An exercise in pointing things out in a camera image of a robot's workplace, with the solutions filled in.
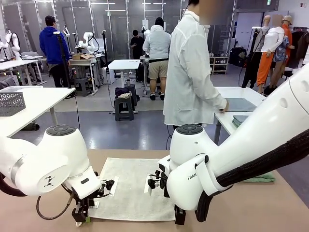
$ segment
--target white towel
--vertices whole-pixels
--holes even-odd
[[[93,218],[127,221],[173,221],[174,204],[158,187],[152,195],[144,193],[146,177],[158,169],[158,159],[107,158],[100,177],[119,177],[113,197],[100,199],[98,209],[90,209]]]

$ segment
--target table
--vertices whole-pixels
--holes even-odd
[[[24,60],[34,60],[34,59],[37,59],[38,61],[40,61],[42,58],[43,58],[43,56],[32,56],[32,57],[26,56],[26,57],[23,57]],[[40,71],[40,68],[39,68],[39,64],[38,64],[37,61],[36,61],[35,63],[36,63],[36,65],[37,65],[39,77],[40,77],[40,80],[41,80],[41,82],[38,83],[37,85],[45,84],[47,81],[43,81],[43,79],[42,79],[42,75],[41,75],[41,71]]]
[[[241,87],[217,87],[218,91],[224,98],[245,98],[250,101],[255,106],[259,106],[263,100],[266,98],[254,91],[251,88],[241,88]],[[214,142],[218,145],[220,138],[221,126],[227,131],[229,135],[236,131],[235,125],[232,123],[234,115],[251,115],[252,112],[226,112],[224,114],[220,112],[215,112],[215,117],[217,118],[216,131],[214,136]]]
[[[121,87],[125,87],[124,70],[138,69],[140,59],[116,59],[108,65],[109,70],[120,70]]]
[[[89,66],[90,67],[90,75],[91,75],[91,81],[92,81],[92,88],[93,92],[91,96],[95,95],[95,93],[98,91],[98,88],[96,86],[101,86],[100,82],[100,68],[98,69],[98,62],[99,57],[95,57],[92,59],[70,59],[70,66]],[[96,78],[94,78],[94,74],[92,71],[92,67],[94,67],[94,72],[96,73]]]
[[[26,66],[27,64],[31,64],[31,63],[37,63],[39,76],[40,76],[40,79],[42,81],[42,76],[41,76],[41,72],[40,72],[37,60],[11,60],[11,61],[7,61],[7,62],[3,62],[3,63],[0,63],[0,70],[3,71],[3,70],[9,69],[11,77],[13,78],[12,71],[13,71],[13,68],[16,67],[17,70],[20,73],[20,76],[21,76],[21,83],[22,83],[22,85],[25,86],[26,82],[25,82],[24,78],[22,77],[22,69],[25,69],[26,76],[27,76],[27,79],[28,79],[28,85],[31,86],[32,83],[31,83],[31,79],[30,79],[30,76],[29,76],[27,66]]]
[[[0,136],[11,137],[47,110],[52,115],[53,124],[58,125],[54,106],[75,88],[26,88],[23,89],[26,109],[11,117],[0,117]]]
[[[163,158],[168,151],[89,150],[88,157],[95,171],[102,170],[107,157],[154,159]],[[1,231],[21,232],[307,232],[309,209],[285,180],[274,172],[275,183],[239,183],[211,202],[207,221],[199,223],[194,212],[187,212],[184,226],[169,222],[128,222],[92,218],[91,223],[75,227],[68,210],[58,219],[41,219],[35,209],[36,197],[12,197],[0,191]],[[61,187],[42,196],[41,212],[52,217],[59,214],[69,195]]]

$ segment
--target mannequin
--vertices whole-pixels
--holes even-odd
[[[284,38],[284,30],[279,26],[282,22],[282,15],[273,16],[273,25],[278,26],[271,28],[264,39],[264,46],[261,49],[262,57],[257,73],[258,92],[262,94],[263,85],[266,83],[269,69],[274,58],[274,52],[282,43]]]
[[[271,81],[270,81],[270,85],[264,90],[264,93],[269,95],[270,93],[272,93],[277,87],[277,83],[280,80],[284,69],[285,69],[285,65],[287,64],[287,62],[289,61],[290,58],[290,54],[291,54],[291,49],[294,49],[295,47],[292,46],[292,33],[289,30],[289,26],[292,25],[293,22],[293,18],[290,15],[287,15],[283,18],[282,20],[282,28],[284,29],[284,36],[287,36],[288,38],[288,46],[286,46],[286,53],[285,53],[285,59],[282,61],[277,61],[276,62],[276,67],[274,70],[274,73],[271,76]]]
[[[245,88],[250,81],[250,88],[254,87],[256,83],[256,76],[259,70],[259,64],[262,57],[261,49],[264,46],[264,39],[266,34],[268,33],[270,27],[269,22],[271,20],[271,16],[267,15],[264,17],[264,25],[258,31],[258,35],[255,40],[253,53],[249,54],[248,66],[246,69],[244,81],[242,83],[242,87]]]

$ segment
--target stool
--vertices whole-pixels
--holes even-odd
[[[121,113],[120,112],[120,105],[125,103],[127,105],[128,113]],[[126,120],[134,120],[134,111],[132,106],[131,97],[128,99],[121,99],[116,98],[115,100],[115,120],[120,121],[121,118],[124,118]]]
[[[133,98],[133,101],[134,101],[134,105],[136,106],[137,105],[137,99],[136,99],[135,85],[131,84],[131,85],[128,86],[127,84],[125,84],[125,88],[127,88],[129,91],[131,91],[132,98]]]
[[[91,93],[91,89],[90,89],[90,85],[88,82],[87,78],[78,78],[78,79],[74,79],[74,87],[76,87],[76,84],[80,84],[82,87],[82,93],[83,93],[83,97],[86,97],[88,94]]]

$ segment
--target cardboard box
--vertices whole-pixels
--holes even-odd
[[[82,55],[73,55],[72,59],[73,60],[81,60],[81,59],[92,59],[94,57],[95,57],[94,55],[82,54]]]

